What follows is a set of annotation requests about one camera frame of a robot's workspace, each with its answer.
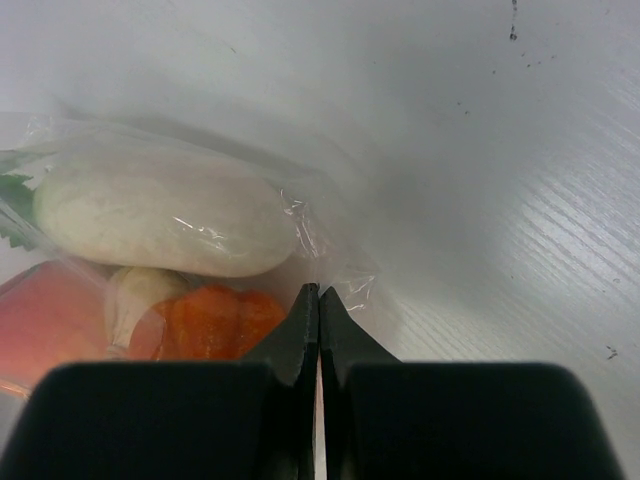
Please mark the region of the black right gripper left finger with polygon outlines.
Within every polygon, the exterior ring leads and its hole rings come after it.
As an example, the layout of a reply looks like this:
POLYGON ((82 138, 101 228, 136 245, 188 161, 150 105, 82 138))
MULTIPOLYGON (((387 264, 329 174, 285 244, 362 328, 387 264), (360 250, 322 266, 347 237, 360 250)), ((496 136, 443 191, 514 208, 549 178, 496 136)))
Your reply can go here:
POLYGON ((310 479, 318 288, 237 361, 76 363, 35 388, 5 479, 310 479))

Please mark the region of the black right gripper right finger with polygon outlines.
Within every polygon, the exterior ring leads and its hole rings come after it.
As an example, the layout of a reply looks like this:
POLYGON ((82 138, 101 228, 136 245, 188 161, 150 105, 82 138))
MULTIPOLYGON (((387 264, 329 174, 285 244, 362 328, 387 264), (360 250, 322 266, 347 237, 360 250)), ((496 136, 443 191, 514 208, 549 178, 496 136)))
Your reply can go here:
POLYGON ((403 362, 319 303, 331 479, 619 479, 586 389, 548 363, 403 362))

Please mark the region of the clear zip top bag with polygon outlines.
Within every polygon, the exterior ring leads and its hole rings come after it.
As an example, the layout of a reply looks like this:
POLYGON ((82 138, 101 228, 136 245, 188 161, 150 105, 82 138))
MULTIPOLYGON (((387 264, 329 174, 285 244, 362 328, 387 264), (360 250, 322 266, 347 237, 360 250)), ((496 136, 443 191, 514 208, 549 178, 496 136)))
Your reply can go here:
POLYGON ((75 362, 236 359, 299 289, 361 317, 378 271, 325 175, 134 129, 1 117, 1 390, 75 362))

